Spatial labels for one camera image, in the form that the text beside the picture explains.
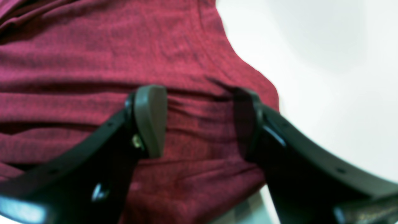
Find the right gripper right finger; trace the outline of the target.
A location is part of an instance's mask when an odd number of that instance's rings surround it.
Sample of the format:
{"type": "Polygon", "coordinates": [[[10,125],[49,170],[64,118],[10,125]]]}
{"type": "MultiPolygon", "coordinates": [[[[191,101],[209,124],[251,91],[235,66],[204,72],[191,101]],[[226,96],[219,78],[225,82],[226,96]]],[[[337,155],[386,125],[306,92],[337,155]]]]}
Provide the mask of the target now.
{"type": "Polygon", "coordinates": [[[262,169],[280,223],[397,223],[396,183],[323,149],[254,91],[233,97],[240,154],[262,169]]]}

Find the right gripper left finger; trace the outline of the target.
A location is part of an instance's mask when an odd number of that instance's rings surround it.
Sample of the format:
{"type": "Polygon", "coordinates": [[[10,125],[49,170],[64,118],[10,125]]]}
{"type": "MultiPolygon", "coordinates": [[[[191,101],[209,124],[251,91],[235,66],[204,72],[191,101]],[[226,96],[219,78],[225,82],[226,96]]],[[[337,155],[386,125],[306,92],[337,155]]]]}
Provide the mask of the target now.
{"type": "Polygon", "coordinates": [[[116,224],[140,159],[160,158],[167,90],[148,85],[61,156],[1,183],[1,218],[17,224],[116,224]]]}

